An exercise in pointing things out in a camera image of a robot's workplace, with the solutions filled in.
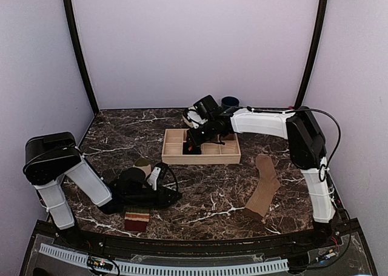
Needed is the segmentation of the beige striped sock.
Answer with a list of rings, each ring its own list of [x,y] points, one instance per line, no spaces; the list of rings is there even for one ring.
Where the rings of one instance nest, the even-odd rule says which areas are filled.
[[[151,164],[145,158],[137,159],[132,169],[142,170],[140,178],[146,179],[151,174]],[[129,206],[125,210],[124,229],[129,232],[143,233],[150,220],[150,209],[145,207]]]

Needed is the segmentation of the black argyle sock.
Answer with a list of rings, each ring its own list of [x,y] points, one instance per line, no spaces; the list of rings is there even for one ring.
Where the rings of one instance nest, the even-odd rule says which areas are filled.
[[[194,155],[195,154],[195,148],[191,146],[190,144],[184,143],[183,149],[182,149],[183,155]]]

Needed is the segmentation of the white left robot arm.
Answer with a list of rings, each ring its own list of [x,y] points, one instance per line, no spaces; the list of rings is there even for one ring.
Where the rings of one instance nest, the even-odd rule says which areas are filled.
[[[119,214],[127,206],[168,208],[181,199],[178,187],[164,187],[160,181],[171,168],[163,162],[152,166],[145,158],[106,183],[90,164],[70,132],[36,136],[25,145],[23,173],[36,189],[61,238],[72,249],[85,245],[85,235],[75,228],[76,218],[65,197],[62,179],[70,179],[104,214]]]

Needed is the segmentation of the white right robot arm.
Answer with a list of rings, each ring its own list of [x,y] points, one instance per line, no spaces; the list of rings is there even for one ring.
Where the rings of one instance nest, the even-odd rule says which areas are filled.
[[[330,223],[336,213],[333,188],[330,187],[326,138],[314,109],[300,107],[289,110],[268,110],[232,106],[223,109],[213,96],[207,95],[184,109],[183,118],[189,126],[187,141],[198,147],[232,133],[258,133],[287,140],[290,159],[302,173],[308,187],[316,223]]]

